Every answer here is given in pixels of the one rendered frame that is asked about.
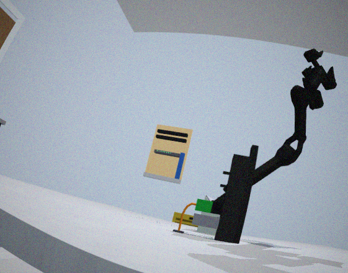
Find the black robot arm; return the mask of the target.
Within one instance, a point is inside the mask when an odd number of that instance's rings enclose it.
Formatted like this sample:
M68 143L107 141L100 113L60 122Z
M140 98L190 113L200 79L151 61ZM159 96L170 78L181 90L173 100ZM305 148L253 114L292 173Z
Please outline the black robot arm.
M324 104L321 92L317 90L320 85L319 78L313 74L308 76L308 73L311 73L311 67L306 68L302 72L305 88L295 85L290 91L291 100L295 108L295 133L285 140L285 143L277 150L273 158L255 169L252 185L276 171L279 167L294 163L300 156L303 143L306 140L306 108L309 105L312 110L319 109ZM295 140L298 140L296 150L290 146Z

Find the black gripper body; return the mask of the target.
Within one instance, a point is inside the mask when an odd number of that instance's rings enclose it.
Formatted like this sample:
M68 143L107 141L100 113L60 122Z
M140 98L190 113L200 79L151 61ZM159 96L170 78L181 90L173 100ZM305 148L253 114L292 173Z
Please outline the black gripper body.
M311 73L308 73L308 76L311 74L317 76L320 80L320 84L324 86L325 90L335 89L337 83L332 77L328 77L323 66L320 66L317 62L317 59L319 58L319 53L317 52L317 50L313 48L309 51L304 52L303 55L306 58L307 62L312 62L312 64L314 65L314 68L311 69Z

